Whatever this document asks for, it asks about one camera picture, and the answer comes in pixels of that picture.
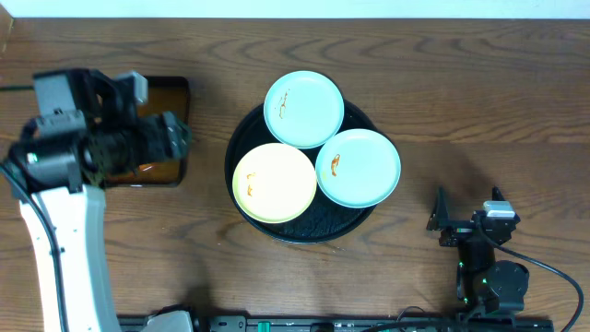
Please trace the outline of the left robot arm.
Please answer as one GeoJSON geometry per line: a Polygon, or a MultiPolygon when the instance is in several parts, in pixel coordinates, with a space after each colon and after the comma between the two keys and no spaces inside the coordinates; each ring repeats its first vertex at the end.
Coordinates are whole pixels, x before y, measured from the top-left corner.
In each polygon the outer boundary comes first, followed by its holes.
{"type": "Polygon", "coordinates": [[[1,172],[33,243],[45,329],[191,330],[185,310],[117,315],[104,240],[108,189],[183,179],[188,81],[76,68],[37,74],[32,88],[39,115],[23,126],[1,172]]]}

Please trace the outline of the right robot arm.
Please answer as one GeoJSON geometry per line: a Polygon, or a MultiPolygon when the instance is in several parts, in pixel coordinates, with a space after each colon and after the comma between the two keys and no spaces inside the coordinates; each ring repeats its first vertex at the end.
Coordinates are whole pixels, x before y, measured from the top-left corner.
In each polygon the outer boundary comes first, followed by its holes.
{"type": "Polygon", "coordinates": [[[466,306],[457,315],[459,320],[504,319],[524,310],[528,269],[495,257],[495,248],[511,240],[519,222],[520,217],[497,187],[469,220],[452,219],[446,194],[442,188],[438,190],[427,229],[440,234],[440,246],[458,250],[456,291],[466,306]]]}

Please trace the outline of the orange green scrub sponge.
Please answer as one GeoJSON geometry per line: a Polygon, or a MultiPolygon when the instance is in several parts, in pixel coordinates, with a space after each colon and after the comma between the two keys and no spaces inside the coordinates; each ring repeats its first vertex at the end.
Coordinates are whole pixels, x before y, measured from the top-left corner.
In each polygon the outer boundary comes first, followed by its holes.
{"type": "Polygon", "coordinates": [[[141,172],[146,172],[146,171],[151,170],[153,167],[154,167],[154,164],[149,163],[149,164],[140,165],[138,167],[138,170],[141,172]]]}

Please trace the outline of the yellow plate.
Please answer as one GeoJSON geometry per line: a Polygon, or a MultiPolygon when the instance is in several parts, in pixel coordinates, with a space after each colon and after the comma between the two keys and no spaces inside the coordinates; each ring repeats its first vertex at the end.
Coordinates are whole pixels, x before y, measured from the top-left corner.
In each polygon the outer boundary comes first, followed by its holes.
{"type": "Polygon", "coordinates": [[[230,182],[238,207],[248,217],[268,224],[300,216],[312,203],[316,187],[310,159],[282,143],[250,150],[238,162],[230,182]]]}

